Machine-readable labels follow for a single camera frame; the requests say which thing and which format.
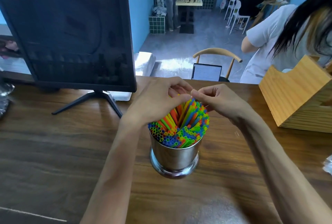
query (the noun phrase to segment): long black hair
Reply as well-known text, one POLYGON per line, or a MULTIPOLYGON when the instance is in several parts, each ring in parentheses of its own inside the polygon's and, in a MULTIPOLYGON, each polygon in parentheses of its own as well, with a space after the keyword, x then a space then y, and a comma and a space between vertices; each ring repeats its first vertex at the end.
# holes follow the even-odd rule
POLYGON ((291 45, 293 45, 293 50, 296 50, 306 32, 308 32, 307 50, 311 54, 330 55, 326 49, 331 48, 327 41, 331 31, 332 0, 306 0, 288 18, 284 30, 272 48, 272 50, 274 49, 273 57, 281 51, 285 52, 291 45), (309 21, 296 43, 299 30, 308 19, 309 21))

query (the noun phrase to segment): wooden easel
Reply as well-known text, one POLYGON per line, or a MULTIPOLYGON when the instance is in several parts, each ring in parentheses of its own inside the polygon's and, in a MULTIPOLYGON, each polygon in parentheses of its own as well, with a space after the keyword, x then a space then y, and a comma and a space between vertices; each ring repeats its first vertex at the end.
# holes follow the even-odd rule
POLYGON ((278 127, 332 133, 332 76, 315 60, 304 56, 287 73, 271 66, 260 82, 278 127))
POLYGON ((263 21, 263 16, 264 16, 264 8, 267 6, 267 5, 271 5, 272 8, 271 8, 271 11, 270 11, 270 14, 271 15, 273 13, 273 10, 274 10, 274 7, 277 6, 277 9, 280 8, 281 4, 280 3, 268 3, 268 4, 265 4, 263 6, 263 8, 261 9, 261 11, 258 13, 257 17, 255 18, 254 22, 252 23, 251 27, 254 27, 255 25, 259 24, 261 21, 263 21))

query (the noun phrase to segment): colorful straw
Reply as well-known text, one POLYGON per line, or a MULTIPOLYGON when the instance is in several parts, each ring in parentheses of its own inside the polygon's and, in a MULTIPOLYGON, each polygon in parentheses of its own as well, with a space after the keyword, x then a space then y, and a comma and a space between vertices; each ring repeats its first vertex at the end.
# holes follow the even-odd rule
POLYGON ((167 114, 163 119, 148 124, 151 135, 170 148, 187 148, 197 143, 209 128, 210 117, 204 106, 191 99, 167 114))

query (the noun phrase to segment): monitor stand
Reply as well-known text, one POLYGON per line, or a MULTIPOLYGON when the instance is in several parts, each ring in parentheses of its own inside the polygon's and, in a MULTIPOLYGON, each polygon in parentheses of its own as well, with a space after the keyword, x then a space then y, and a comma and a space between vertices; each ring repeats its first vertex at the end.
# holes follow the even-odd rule
POLYGON ((98 90, 94 90, 93 92, 87 93, 84 96, 81 96, 80 98, 78 98, 77 100, 74 100, 71 103, 68 103, 66 106, 64 106, 61 109, 58 109, 57 111, 53 112, 52 115, 57 115, 71 107, 74 107, 82 102, 85 102, 87 100, 89 100, 90 98, 104 98, 108 101, 108 103, 112 106, 112 108, 114 109, 114 111, 117 113, 117 115, 121 118, 122 117, 122 112, 119 109, 119 107, 117 106, 117 104, 115 103, 115 100, 113 99, 112 95, 109 94, 108 92, 105 91, 98 91, 98 90))

